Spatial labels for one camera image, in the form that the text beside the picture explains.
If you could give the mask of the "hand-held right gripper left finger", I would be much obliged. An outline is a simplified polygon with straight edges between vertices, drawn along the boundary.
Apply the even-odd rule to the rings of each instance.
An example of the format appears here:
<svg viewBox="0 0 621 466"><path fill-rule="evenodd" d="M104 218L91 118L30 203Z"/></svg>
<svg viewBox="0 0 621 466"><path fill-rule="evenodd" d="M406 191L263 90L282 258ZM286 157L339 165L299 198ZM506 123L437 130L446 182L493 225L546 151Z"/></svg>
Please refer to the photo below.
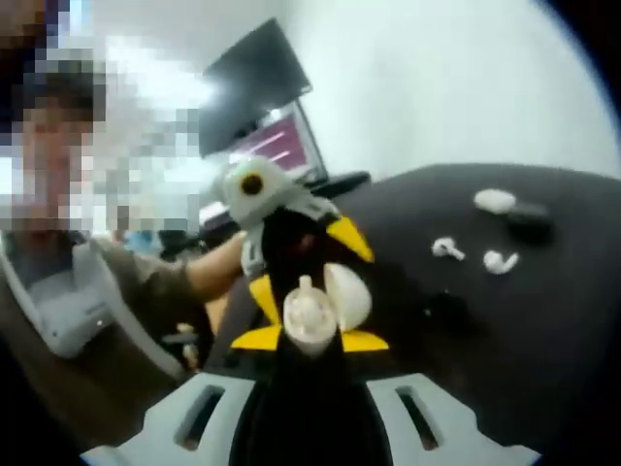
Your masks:
<svg viewBox="0 0 621 466"><path fill-rule="evenodd" d="M138 434L81 455L87 465L236 465L261 420L276 366L288 352L311 355L300 325L253 329L218 363L149 408Z"/></svg>

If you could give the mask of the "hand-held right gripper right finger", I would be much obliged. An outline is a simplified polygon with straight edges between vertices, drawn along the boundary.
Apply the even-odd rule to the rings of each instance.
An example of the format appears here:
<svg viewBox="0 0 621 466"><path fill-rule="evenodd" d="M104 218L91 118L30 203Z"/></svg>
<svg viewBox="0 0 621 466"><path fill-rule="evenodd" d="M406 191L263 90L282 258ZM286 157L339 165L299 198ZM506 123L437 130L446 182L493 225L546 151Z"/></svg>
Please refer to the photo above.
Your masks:
<svg viewBox="0 0 621 466"><path fill-rule="evenodd" d="M533 465L540 455L483 434L474 411L388 346L332 332L310 348L310 448L322 465Z"/></svg>

